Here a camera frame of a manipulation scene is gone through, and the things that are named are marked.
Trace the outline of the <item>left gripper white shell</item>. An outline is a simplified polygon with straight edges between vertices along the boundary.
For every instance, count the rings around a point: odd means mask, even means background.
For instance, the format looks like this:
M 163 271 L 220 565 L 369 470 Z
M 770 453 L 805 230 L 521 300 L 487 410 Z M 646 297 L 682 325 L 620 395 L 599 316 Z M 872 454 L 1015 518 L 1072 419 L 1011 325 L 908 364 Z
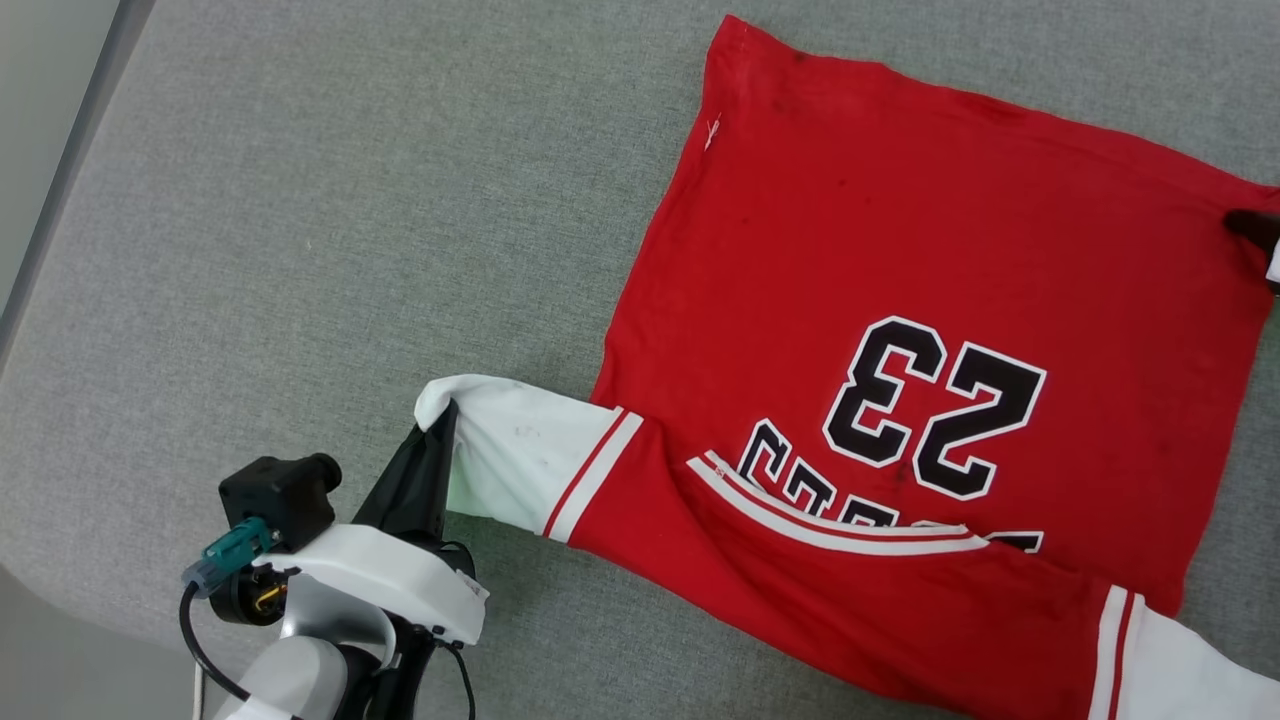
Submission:
M 416 547 L 445 542 L 458 415 L 449 400 L 428 429 L 411 429 L 355 514 L 357 525 L 334 524 L 293 553 L 262 553 L 261 532 L 229 530 L 210 546 L 215 575 L 247 564 L 288 573 L 283 638 L 393 647 L 399 618 L 448 644 L 476 644 L 488 591 Z

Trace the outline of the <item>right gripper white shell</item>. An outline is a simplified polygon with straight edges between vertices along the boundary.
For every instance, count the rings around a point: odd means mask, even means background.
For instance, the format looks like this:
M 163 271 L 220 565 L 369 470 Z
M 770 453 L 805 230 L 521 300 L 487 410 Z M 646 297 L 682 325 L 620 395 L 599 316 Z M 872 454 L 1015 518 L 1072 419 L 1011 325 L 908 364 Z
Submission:
M 1279 214 L 1239 208 L 1231 209 L 1224 215 L 1224 227 L 1231 234 L 1249 241 L 1265 252 L 1271 252 L 1266 279 L 1270 284 L 1280 284 Z

